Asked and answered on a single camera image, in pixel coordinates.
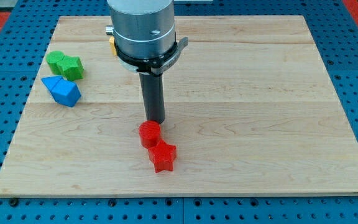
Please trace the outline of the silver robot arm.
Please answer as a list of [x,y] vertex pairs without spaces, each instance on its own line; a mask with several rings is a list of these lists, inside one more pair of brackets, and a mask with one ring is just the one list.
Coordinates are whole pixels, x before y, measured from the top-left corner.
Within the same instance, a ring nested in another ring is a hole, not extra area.
[[138,73],[148,121],[165,120],[162,75],[188,45],[177,40],[173,0],[107,0],[114,49],[123,67]]

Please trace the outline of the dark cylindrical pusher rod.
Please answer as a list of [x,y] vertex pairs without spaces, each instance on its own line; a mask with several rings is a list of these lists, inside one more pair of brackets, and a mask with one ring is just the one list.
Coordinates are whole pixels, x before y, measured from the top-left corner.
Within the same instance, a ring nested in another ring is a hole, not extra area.
[[161,124],[165,121],[162,76],[139,74],[145,115],[148,121]]

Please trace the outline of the black clamp ring mount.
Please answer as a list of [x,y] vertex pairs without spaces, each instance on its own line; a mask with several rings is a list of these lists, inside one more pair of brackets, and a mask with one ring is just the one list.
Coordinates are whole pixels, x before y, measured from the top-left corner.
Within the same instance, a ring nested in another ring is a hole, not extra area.
[[118,47],[115,40],[112,42],[112,51],[119,59],[120,64],[130,72],[137,72],[146,75],[161,76],[171,68],[180,58],[182,50],[188,45],[188,37],[175,42],[167,52],[155,58],[134,58],[130,57]]

